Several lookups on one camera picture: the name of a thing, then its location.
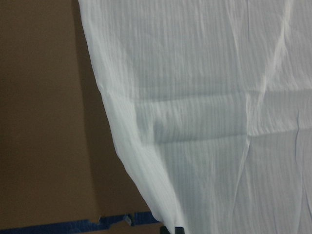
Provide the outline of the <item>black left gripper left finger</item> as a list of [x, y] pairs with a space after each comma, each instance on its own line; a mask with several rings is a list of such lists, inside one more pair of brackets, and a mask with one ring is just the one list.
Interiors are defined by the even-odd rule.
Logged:
[[168, 231], [168, 229], [165, 226], [160, 227], [159, 233], [160, 234], [170, 234], [170, 232]]

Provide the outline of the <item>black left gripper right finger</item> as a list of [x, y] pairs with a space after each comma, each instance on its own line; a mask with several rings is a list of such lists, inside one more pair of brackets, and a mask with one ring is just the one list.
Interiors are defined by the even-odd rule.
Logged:
[[175, 227], [175, 234], [185, 234], [183, 227]]

